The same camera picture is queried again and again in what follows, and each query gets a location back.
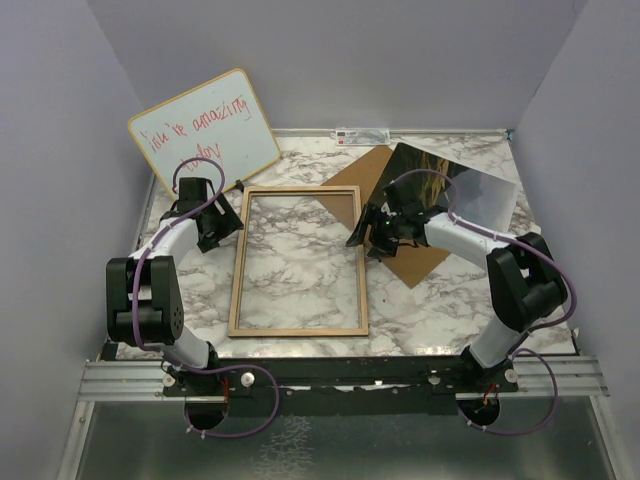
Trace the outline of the wooden picture frame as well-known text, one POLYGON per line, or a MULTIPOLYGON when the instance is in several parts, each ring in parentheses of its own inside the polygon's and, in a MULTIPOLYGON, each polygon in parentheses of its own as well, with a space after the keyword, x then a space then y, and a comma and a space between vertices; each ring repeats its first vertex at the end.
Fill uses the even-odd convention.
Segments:
POLYGON ((254 197, 337 197, 349 196, 352 216, 355 220, 361 211, 361 194, 357 185, 347 186, 248 186, 243 190, 243 204, 240 219, 244 223, 236 248, 235 267, 232 283, 231 305, 227 334, 231 338, 313 338, 313 337, 366 337, 369 335, 368 302, 364 249, 356 248, 356 284, 358 288, 358 326, 356 328, 289 328, 289 329, 241 329, 240 312, 242 287, 246 263, 249 234, 251 201, 254 197))

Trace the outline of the clear acrylic sheet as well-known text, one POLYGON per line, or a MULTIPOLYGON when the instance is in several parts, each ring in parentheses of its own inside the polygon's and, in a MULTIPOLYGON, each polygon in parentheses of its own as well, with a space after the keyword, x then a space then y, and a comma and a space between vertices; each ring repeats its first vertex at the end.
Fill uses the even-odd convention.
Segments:
POLYGON ((356 248, 353 228, 320 199, 254 197, 251 201, 241 329, 356 328, 356 248))

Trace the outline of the landscape photo print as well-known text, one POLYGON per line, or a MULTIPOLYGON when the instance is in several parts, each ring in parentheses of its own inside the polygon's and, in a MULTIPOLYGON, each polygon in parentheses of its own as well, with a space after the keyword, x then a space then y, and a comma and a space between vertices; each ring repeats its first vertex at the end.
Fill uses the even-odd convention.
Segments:
POLYGON ((401 174, 415 169, 437 170, 454 180, 460 194, 455 213, 465 220, 491 230, 505 232, 508 229, 518 197, 515 183, 406 143, 395 147, 369 202, 383 206, 383 188, 401 174))

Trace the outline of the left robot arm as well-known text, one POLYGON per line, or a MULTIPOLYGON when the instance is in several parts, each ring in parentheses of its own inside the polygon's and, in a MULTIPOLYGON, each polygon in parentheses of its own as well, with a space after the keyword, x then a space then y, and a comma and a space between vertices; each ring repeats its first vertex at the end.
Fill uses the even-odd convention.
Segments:
POLYGON ((129 256, 106 265, 109 339, 159 353, 187 370, 186 382, 195 392, 214 392, 221 380, 217 352, 185 326, 177 267, 191 250, 207 253, 243 228, 210 180, 180 179, 178 199, 161 217, 154 236, 129 256))

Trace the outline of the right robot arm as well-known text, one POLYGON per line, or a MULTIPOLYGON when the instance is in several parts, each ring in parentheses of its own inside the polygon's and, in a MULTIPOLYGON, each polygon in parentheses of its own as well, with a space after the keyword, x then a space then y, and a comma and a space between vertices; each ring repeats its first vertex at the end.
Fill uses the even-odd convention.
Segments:
POLYGON ((368 202, 348 247, 370 244, 368 255, 382 260, 402 246, 445 250, 482 269, 489 281, 494 318, 461 354, 461 383, 481 391, 496 376, 495 368, 575 290, 559 270, 541 235, 516 237, 462 219, 451 207, 427 207, 406 180, 383 189, 384 203, 368 202))

